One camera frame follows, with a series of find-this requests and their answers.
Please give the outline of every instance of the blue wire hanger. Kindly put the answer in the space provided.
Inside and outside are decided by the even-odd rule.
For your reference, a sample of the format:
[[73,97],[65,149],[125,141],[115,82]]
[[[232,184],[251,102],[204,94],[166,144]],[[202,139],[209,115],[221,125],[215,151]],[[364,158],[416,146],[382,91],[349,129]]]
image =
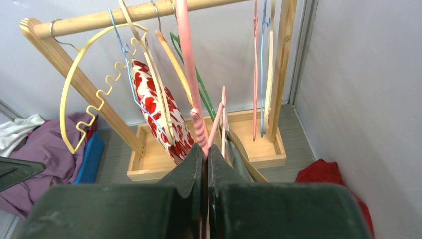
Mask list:
[[261,31],[261,138],[264,137],[264,64],[263,64],[263,58],[264,58],[264,34],[265,34],[265,28],[268,28],[270,26],[271,19],[268,18],[268,21],[266,21],[267,17],[267,0],[264,0],[264,14],[262,16],[262,31]]
[[124,59],[126,60],[126,70],[127,70],[127,75],[128,75],[128,77],[129,77],[129,84],[130,84],[130,87],[132,88],[132,95],[133,95],[133,100],[135,101],[135,103],[144,111],[144,112],[146,112],[147,114],[148,114],[148,116],[150,116],[151,118],[152,118],[152,121],[154,122],[154,124],[156,124],[157,125],[157,127],[160,129],[160,131],[167,137],[167,135],[166,135],[166,133],[165,133],[165,131],[163,130],[163,128],[160,126],[160,124],[154,119],[154,117],[149,113],[149,111],[148,110],[146,110],[145,108],[144,108],[144,106],[142,106],[140,103],[139,103],[139,101],[138,101],[138,99],[137,99],[137,97],[136,97],[136,93],[135,93],[135,88],[133,87],[133,83],[132,83],[132,77],[130,76],[130,67],[129,67],[129,60],[127,59],[127,50],[125,49],[125,47],[123,46],[123,42],[122,42],[122,40],[121,40],[121,37],[120,37],[120,34],[119,34],[119,32],[118,32],[118,30],[117,30],[117,27],[116,27],[116,23],[114,22],[114,17],[113,17],[113,13],[111,12],[111,10],[110,10],[110,8],[108,9],[108,12],[109,12],[109,14],[110,14],[110,18],[111,18],[111,22],[113,23],[113,26],[114,26],[114,30],[116,31],[116,35],[117,35],[117,38],[118,38],[118,41],[119,41],[119,44],[120,44],[120,48],[121,48],[121,51],[123,52],[123,55],[124,55]]

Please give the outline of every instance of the pink hanger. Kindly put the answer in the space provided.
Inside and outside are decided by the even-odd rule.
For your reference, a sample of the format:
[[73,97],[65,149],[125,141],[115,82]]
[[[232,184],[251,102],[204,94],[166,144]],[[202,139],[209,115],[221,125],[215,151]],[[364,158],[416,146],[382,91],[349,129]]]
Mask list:
[[255,141],[256,139],[256,101],[258,98],[258,50],[256,47],[256,38],[258,35],[258,16],[256,13],[256,9],[257,9],[257,5],[258,5],[258,0],[255,0],[255,17],[253,18],[253,35],[254,35],[254,46],[255,46],[255,68],[254,68],[254,72],[253,72],[253,134],[252,134],[252,138],[253,141]]
[[210,132],[210,137],[208,138],[208,145],[209,146],[212,145],[212,141],[214,140],[215,133],[217,132],[217,128],[218,128],[220,119],[221,119],[221,117],[223,117],[223,120],[222,120],[223,127],[221,129],[221,132],[223,134],[222,144],[221,144],[221,153],[224,157],[224,155],[225,155],[225,126],[226,126],[226,124],[225,124],[225,101],[226,101],[225,86],[223,86],[223,93],[221,94],[221,99],[222,99],[222,101],[221,101],[220,105],[218,106],[218,110],[217,110],[217,114],[215,116],[214,124],[212,125],[212,129],[211,129],[211,132]]
[[192,95],[194,107],[191,109],[192,123],[195,128],[198,145],[204,152],[204,160],[208,156],[208,143],[205,137],[204,117],[201,109],[201,98],[198,92],[198,82],[195,72],[195,62],[191,45],[191,30],[188,20],[188,8],[186,0],[176,0],[177,27],[180,34],[180,44],[182,46],[182,55],[185,63],[186,78],[189,84],[189,90]]
[[198,82],[195,72],[195,63],[194,56],[192,52],[191,45],[191,30],[189,27],[188,20],[188,7],[186,0],[176,0],[176,15],[177,15],[177,27],[179,29],[180,35],[180,45],[182,47],[182,55],[185,63],[185,72],[186,78],[189,84],[189,90],[191,91],[193,109],[191,109],[191,118],[192,123],[195,128],[195,135],[197,137],[198,145],[201,147],[204,158],[203,158],[203,187],[204,190],[201,192],[201,201],[204,203],[201,205],[201,208],[204,208],[204,211],[201,210],[201,221],[200,221],[200,238],[207,238],[207,157],[208,157],[208,148],[212,145],[212,140],[214,139],[215,132],[218,127],[219,118],[221,117],[221,112],[224,107],[224,104],[221,103],[218,107],[217,116],[212,125],[212,130],[210,132],[209,141],[205,138],[205,123],[204,117],[202,115],[201,109],[201,99],[198,92]]

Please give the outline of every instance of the wooden clothes rack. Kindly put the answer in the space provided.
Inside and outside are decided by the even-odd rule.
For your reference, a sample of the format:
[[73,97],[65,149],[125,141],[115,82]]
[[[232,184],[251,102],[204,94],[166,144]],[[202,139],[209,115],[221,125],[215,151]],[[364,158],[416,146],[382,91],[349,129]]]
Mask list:
[[[188,0],[188,11],[243,1],[247,0]],[[266,136],[264,138],[258,137],[255,142],[252,141],[252,111],[228,114],[230,128],[237,133],[245,146],[249,161],[257,168],[282,166],[286,162],[286,154],[278,129],[278,120],[296,4],[297,0],[282,1],[271,98],[273,107],[270,109],[269,127]],[[174,14],[169,1],[157,1],[155,5],[160,17]],[[150,3],[131,6],[127,10],[134,22],[157,17],[157,12]],[[116,24],[126,23],[121,9],[113,10],[112,14]],[[54,35],[56,37],[64,36],[110,26],[113,26],[113,24],[109,13],[104,11],[57,21],[54,24]],[[20,29],[38,51],[66,78],[73,60],[51,37],[50,23],[41,23],[35,18],[27,18],[20,22]],[[98,106],[101,103],[101,100],[96,96],[97,89],[79,67],[75,70],[71,84],[90,105]],[[105,99],[103,101],[103,107],[98,113],[133,150],[127,173],[133,181],[161,178],[175,167],[174,162],[170,160],[161,145],[151,135],[146,124],[140,125],[137,133],[134,134],[113,107]],[[207,127],[212,125],[211,119],[205,118]],[[187,120],[186,123],[193,133],[192,122]]]

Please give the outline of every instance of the wooden post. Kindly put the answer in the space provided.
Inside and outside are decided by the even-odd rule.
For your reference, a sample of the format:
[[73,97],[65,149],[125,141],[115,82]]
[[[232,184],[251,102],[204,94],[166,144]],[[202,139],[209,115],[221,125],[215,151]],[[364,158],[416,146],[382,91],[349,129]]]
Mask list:
[[[20,22],[20,30],[32,45],[66,78],[73,60],[53,38],[42,40],[35,34],[34,29],[40,24],[41,22],[35,18],[24,19]],[[73,75],[72,86],[90,105],[100,105],[101,101],[96,97],[97,89],[79,67]],[[143,143],[136,138],[135,134],[106,100],[104,100],[104,105],[99,113],[134,151],[140,155],[144,154]]]
[[295,21],[297,0],[283,0],[281,3],[280,25],[278,29],[278,42],[276,64],[274,70],[271,109],[269,117],[268,140],[275,142],[280,117],[281,99],[283,97],[284,79],[286,77],[287,61],[289,59],[290,43],[292,39],[293,23]]

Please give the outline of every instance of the black object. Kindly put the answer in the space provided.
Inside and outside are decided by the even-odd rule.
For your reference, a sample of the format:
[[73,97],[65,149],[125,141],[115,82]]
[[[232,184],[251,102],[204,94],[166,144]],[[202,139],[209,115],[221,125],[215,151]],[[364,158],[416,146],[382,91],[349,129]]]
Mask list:
[[197,144],[156,184],[50,188],[20,238],[197,239],[207,208],[212,239],[370,238],[345,188],[249,183],[226,164],[215,145],[205,167]]
[[0,192],[44,170],[44,163],[0,157]]

